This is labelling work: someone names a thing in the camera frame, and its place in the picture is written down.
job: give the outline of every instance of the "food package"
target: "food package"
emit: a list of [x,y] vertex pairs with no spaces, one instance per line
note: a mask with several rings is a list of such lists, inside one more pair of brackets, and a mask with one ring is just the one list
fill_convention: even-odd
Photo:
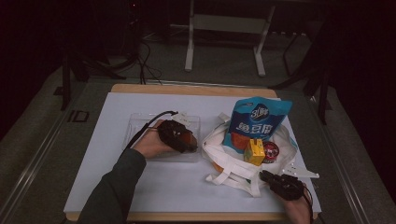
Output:
[[289,114],[292,102],[255,96],[235,103],[223,145],[243,154],[251,138],[268,140]]
[[244,161],[253,165],[261,165],[265,158],[261,139],[250,139],[244,153]]

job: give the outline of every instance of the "clear plastic container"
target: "clear plastic container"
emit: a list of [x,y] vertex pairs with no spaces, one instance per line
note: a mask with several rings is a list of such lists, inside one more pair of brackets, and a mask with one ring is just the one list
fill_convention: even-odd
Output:
[[[152,120],[156,114],[141,114],[134,113],[131,115],[129,119],[129,124],[127,128],[127,132],[124,139],[123,147],[126,147],[134,137],[134,135],[139,132],[143,126]],[[190,125],[186,126],[186,128],[192,131],[192,134],[197,139],[198,148],[195,152],[184,152],[180,153],[178,151],[175,152],[164,152],[161,155],[153,159],[149,159],[149,161],[172,161],[172,162],[197,162],[199,160],[199,156],[201,155],[200,151],[200,129],[201,129],[201,120],[200,117],[197,116],[187,116]],[[170,115],[161,116],[159,119],[172,119]]]

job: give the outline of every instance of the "blue snack bag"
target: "blue snack bag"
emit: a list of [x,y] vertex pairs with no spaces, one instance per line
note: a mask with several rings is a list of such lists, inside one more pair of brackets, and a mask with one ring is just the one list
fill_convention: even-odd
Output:
[[268,140],[289,114],[291,105],[290,101],[271,100],[260,96],[237,101],[223,145],[242,154],[250,138]]

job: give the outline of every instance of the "human hand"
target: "human hand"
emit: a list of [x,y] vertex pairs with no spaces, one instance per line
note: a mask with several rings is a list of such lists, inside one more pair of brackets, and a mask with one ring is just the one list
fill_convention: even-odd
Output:
[[161,141],[156,129],[163,122],[159,119],[152,128],[148,128],[139,141],[134,145],[134,150],[140,152],[146,159],[154,158],[163,153],[174,151],[171,147]]
[[285,207],[286,214],[288,215],[291,223],[293,224],[309,224],[311,223],[311,199],[308,196],[308,192],[304,189],[304,194],[307,199],[309,199],[309,204],[302,196],[298,200],[287,201],[276,194],[276,197],[283,203]]

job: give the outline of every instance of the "white table leg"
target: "white table leg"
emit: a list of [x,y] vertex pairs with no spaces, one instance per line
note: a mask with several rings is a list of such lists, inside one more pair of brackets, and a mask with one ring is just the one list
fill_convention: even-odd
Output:
[[264,64],[262,62],[262,46],[264,45],[265,37],[267,37],[268,35],[268,29],[270,28],[271,19],[274,15],[274,11],[275,11],[275,6],[272,6],[268,13],[267,19],[265,20],[265,24],[262,28],[262,33],[261,33],[262,36],[260,39],[260,43],[258,46],[255,46],[253,48],[254,58],[256,60],[257,72],[259,74],[259,77],[265,77],[265,69],[264,69]]
[[194,0],[190,0],[190,25],[189,25],[189,45],[187,46],[186,65],[184,70],[190,72],[192,70],[192,59],[194,56]]

